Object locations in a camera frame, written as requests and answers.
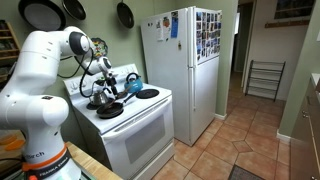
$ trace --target oven handle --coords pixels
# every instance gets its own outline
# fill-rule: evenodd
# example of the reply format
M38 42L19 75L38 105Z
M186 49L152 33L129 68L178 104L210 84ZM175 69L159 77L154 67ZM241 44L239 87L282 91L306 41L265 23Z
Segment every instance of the oven handle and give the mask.
M162 113L163 109L171 102L172 102L172 97L167 98L166 100L160 102L160 104L162 103L160 106L153 107L152 109L149 109L146 112L144 112L144 113L146 113L146 116L144 116L140 119L136 119L136 117L134 117L134 118L128 120L127 122L125 122L124 124L122 124L121 126L112 129L110 132L107 132L106 134L104 134L102 136L102 138L104 140L110 140L110 139L113 139L115 137L118 137L118 136L126 133L128 130L130 130L131 128L133 128L135 126L138 126L142 123L147 124L148 118L155 116L155 115L158 115L159 111L161 111L161 113Z

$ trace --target baseboard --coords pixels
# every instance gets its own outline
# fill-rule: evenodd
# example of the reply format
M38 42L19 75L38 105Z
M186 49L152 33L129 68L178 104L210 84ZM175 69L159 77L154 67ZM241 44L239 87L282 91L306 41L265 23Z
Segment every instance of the baseboard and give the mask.
M227 117L227 115L224 115L224 116L223 116L223 115L220 115L220 114L215 114L214 117L215 117L215 118L218 118L218 119L221 119L221 120L225 120L226 117Z
M279 133L277 130L277 138L280 139L283 143L290 145L291 137Z

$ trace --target green wall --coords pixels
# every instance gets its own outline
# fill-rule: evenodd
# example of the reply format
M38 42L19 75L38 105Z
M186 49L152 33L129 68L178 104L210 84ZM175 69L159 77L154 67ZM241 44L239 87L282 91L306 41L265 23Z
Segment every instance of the green wall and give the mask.
M237 14L237 0L188 0L176 1L178 8L197 6L199 8L222 10L221 51L218 74L216 114L226 115L232 60L234 28Z
M123 2L131 8L135 20L135 26L132 29L126 29L119 23L117 17L116 7L121 0L79 1L86 9L87 18L84 21L72 19L63 9L61 0L52 0L64 12L67 18L67 26L77 26L89 37L100 37L105 40L109 47L108 58L113 66L135 63L142 80L146 81L140 20L147 16L174 10L176 8L175 2L171 0L124 0ZM21 18L18 11L18 3L18 0L1 1L0 19L11 23L22 46L26 37L34 29ZM64 76L71 75L76 68L77 63L74 60L63 61L60 63L59 74ZM85 144L62 80L57 78L56 83L48 88L46 94L60 96L68 101L70 113L62 125L63 138L65 141L71 141L85 149Z
M292 133L311 73L320 73L320 42L316 41L320 30L319 17L320 2L316 1L279 128L283 135Z

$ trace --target blue kettle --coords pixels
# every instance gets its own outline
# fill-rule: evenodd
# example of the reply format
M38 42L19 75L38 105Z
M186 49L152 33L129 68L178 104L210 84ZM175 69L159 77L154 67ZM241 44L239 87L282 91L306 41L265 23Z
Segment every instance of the blue kettle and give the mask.
M142 89L142 82L137 73L128 74L126 82L124 83L124 88L127 89L128 87L128 93L138 92Z

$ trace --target tile floor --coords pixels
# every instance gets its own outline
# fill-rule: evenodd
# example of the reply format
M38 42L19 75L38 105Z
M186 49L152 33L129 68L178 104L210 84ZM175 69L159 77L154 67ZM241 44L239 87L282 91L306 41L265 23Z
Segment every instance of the tile floor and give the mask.
M223 180L234 164L267 180L289 179L290 146L276 138L285 102L244 96L241 76L233 76L227 118L214 119L192 147L175 140L175 155L154 180Z

